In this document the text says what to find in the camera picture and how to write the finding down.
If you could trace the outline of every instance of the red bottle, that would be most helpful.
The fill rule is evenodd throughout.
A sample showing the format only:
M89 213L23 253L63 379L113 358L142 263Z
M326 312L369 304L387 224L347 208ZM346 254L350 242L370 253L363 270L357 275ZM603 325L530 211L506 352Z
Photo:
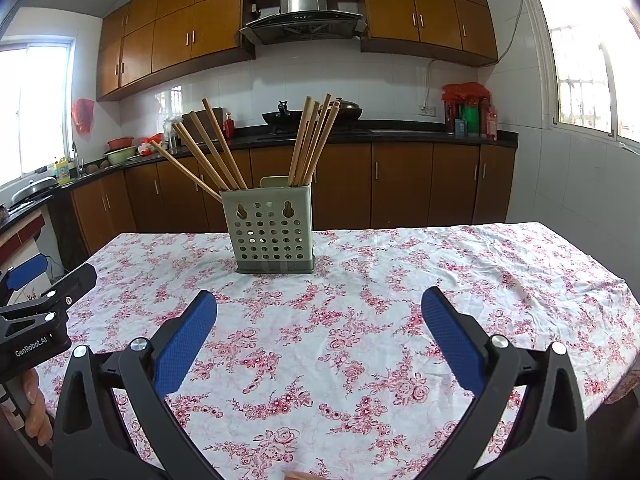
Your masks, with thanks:
M231 137L234 136L235 132L236 132L236 124L234 123L234 120L231 118L231 114L227 114L226 121L225 121L225 137L227 139L230 139Z

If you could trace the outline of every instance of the chopstick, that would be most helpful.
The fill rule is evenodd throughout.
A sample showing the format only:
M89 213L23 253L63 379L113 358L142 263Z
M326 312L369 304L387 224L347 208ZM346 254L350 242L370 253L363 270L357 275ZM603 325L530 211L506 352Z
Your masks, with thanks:
M326 97L324 98L324 104L322 105L322 114L320 115L320 118L316 123L313 137L311 138L311 142L309 143L309 149L306 152L305 163L304 163L304 166L302 166L302 178L301 178L302 181L304 181L304 177L306 176L306 170L308 170L309 164L311 164L311 157L314 153L316 146L318 145L318 139L320 138L322 125L324 124L324 121L329 113L330 101L331 101L331 94L327 94Z
M309 151L309 144L311 143L311 137L313 137L313 131L318 124L318 108L320 103L314 102L314 108L309 117L309 122L305 128L305 134L302 139L302 147L300 148L300 156L298 157L298 163L296 164L296 177L293 180L294 186L299 186L305 177L305 162Z
M291 165L289 166L289 179L287 181L288 186L293 186L293 182L296 176L296 168L298 166L298 159L300 158L300 148L302 147L303 137L305 136L306 122L309 120L309 114L311 113L311 103L313 99L311 96L306 96L305 106L302 108L302 115L300 116L300 124L298 125L298 134L296 135L296 143L293 147L293 156L291 157Z
M324 124L324 128L322 128L322 134L320 135L320 139L318 140L318 145L314 150L314 154L311 157L311 163L309 164L309 167L305 173L305 177L302 180L303 186L308 186L309 184L311 184L311 178L313 177L316 166L318 165L320 155L322 155L322 150L324 150L324 145L326 144L327 137L329 137L329 133L331 133L331 128L334 127L335 118L338 116L339 111L340 103L336 102L334 103L332 110L329 112L329 117Z
M204 155L204 153L202 153L202 150L198 147L195 140L193 140L193 137L191 137L191 135L187 131L187 128L184 127L184 124L175 123L174 129L179 133L182 140L184 140L184 143L187 145L187 148L189 149L189 151L193 154L196 160L202 165L204 170L209 174L214 184L216 184L216 186L218 186L220 189L228 190L229 186L226 185L226 182L222 180L221 176L219 176L216 169L209 162L209 159Z
M220 157L220 154L218 153L218 150L216 149L216 147L213 145L213 142L211 142L211 139L209 138L209 134L204 129L204 126L202 126L202 123L200 122L200 119L198 118L198 115L196 114L196 112L194 111L189 112L189 117L193 121L193 124L195 124L198 133L200 134L205 144L207 145L209 151L211 152L211 155L213 156L213 159L216 161L216 164L220 167L220 169L222 170L222 173L225 174L226 179L229 182L229 187L231 189L238 189L238 184L236 183L234 176L229 171L228 167L225 164L225 161L222 160L222 158Z
M162 146L160 146L160 144L158 144L157 142L155 142L154 140L151 141L151 145L153 147L155 147L156 150L158 150L158 152L162 153L162 155L164 155L164 158L166 160L168 160L170 163L172 163L176 168L178 168L178 170L180 170L181 172L183 172L187 177L189 177L191 180L193 180L198 186L200 186L204 191L206 191L207 193L209 193L213 198L215 198L218 202L220 202L222 204L222 197L216 193L215 191L213 191L209 186L207 186L207 184L205 184L203 181L201 181L197 176L195 176L193 173L191 173L191 171L187 170L187 168L185 168L180 162L178 162L178 160L176 158L174 158L167 150L165 150Z
M216 133L218 142L220 143L220 146L222 146L222 151L225 152L226 160L228 160L229 164L231 165L231 171L233 171L234 175L236 176L236 180L238 181L240 189L247 189L246 183L244 182L244 178L242 177L242 173L240 173L240 169L236 164L236 160L234 159L234 156L231 154L229 145L226 143L225 136L222 134L222 130L220 130L220 125L218 124L218 120L213 114L213 110L211 109L211 104L209 104L209 99L205 97L202 100L202 104L204 105L204 109L207 113L207 117L209 118L209 122L211 122L211 125L213 126L213 131Z

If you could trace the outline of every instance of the tablecloth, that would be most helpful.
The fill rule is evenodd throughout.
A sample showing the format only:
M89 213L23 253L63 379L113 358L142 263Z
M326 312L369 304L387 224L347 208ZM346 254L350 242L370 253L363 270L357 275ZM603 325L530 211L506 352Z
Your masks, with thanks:
M412 478L471 402L420 314L441 288L487 333L569 349L588 416L627 375L640 306L625 282L541 224L314 234L313 274L238 274L228 235L123 234L94 254L98 281L69 310L74 344L124 348L178 316L201 289L215 327L167 401L228 480ZM70 351L38 368L55 410ZM140 455L158 463L126 394L117 400ZM502 449L514 390L481 462Z

